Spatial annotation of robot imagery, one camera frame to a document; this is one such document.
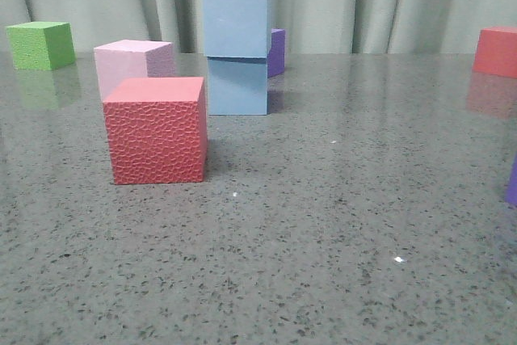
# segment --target stacked blue cubes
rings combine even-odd
[[[210,115],[267,114],[273,0],[203,0]]]

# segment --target textured red cube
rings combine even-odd
[[[517,78],[517,27],[482,29],[473,71]]]
[[[202,77],[128,78],[104,99],[103,110],[115,184],[203,180]]]

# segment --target foam cube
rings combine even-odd
[[[115,184],[203,180],[202,77],[126,79],[104,99],[103,111]]]
[[[16,69],[52,70],[75,62],[69,23],[21,23],[6,31]]]
[[[266,58],[209,58],[210,115],[266,115]]]
[[[271,50],[267,55],[267,76],[274,77],[285,71],[285,30],[271,30]]]
[[[204,55],[267,58],[273,0],[203,0]]]
[[[514,163],[511,167],[505,201],[509,204],[517,205],[517,154],[515,155]]]
[[[171,42],[119,40],[94,48],[94,57],[101,99],[126,78],[174,76]]]
[[[473,71],[517,78],[517,27],[482,29]]]
[[[517,117],[517,78],[473,72],[467,109],[499,119]]]
[[[52,72],[16,70],[22,105],[28,109],[57,110],[81,97],[78,67],[75,64]]]

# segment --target green cube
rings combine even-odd
[[[6,30],[16,69],[53,70],[75,62],[69,23],[29,22]]]

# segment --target table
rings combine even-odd
[[[472,62],[292,55],[268,116],[209,117],[205,182],[116,186],[92,54],[3,53],[2,343],[513,343],[515,101]]]

